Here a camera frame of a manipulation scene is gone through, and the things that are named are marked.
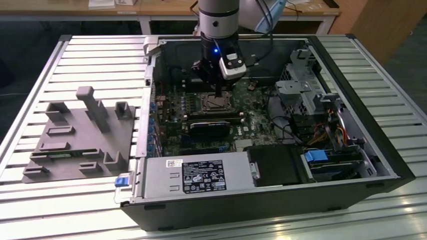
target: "metal frame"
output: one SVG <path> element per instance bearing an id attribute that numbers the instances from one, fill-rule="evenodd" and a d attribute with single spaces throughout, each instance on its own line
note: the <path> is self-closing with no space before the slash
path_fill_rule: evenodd
<path id="1" fill-rule="evenodd" d="M 325 16 L 282 16 L 279 21 L 315 21 L 322 22 L 317 31 L 318 35 L 327 35 L 334 23 L 337 15 Z M 0 15 L 0 21 L 139 21 L 142 34 L 151 35 L 153 29 L 151 21 L 197 21 L 194 15 L 111 15 L 111 16 L 92 16 L 92 15 Z"/>

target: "metal bracket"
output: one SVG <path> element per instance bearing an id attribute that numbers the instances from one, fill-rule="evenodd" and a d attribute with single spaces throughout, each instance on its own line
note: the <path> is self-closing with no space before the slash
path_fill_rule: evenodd
<path id="1" fill-rule="evenodd" d="M 143 43 L 146 56 L 153 56 L 158 53 L 161 51 L 162 44 L 165 44 L 165 42 L 159 42 L 159 36 L 147 36 Z"/>
<path id="2" fill-rule="evenodd" d="M 325 103 L 333 103 L 335 102 L 341 96 L 335 93 L 329 93 L 329 94 L 318 94 L 314 99 L 314 105 L 315 105 L 315 111 L 325 111 L 326 106 Z"/>

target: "warning label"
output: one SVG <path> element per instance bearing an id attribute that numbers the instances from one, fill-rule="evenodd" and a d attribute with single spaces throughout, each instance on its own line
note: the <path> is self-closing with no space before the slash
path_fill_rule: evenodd
<path id="1" fill-rule="evenodd" d="M 223 160 L 183 162 L 182 181 L 186 194 L 227 190 Z"/>

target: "motherboard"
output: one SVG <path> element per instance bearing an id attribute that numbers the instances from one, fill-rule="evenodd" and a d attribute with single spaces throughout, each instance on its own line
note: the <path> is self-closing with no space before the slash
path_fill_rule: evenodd
<path id="1" fill-rule="evenodd" d="M 163 156 L 242 152 L 278 143 L 266 116 L 266 88 L 241 80 L 231 91 L 187 92 L 186 85 L 158 88 Z"/>

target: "motherboard chip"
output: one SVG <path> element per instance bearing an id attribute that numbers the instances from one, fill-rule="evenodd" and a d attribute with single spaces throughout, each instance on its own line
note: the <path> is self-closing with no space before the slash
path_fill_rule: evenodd
<path id="1" fill-rule="evenodd" d="M 223 109 L 226 106 L 226 100 L 223 97 L 215 97 L 215 95 L 207 96 L 207 105 L 211 109 Z"/>

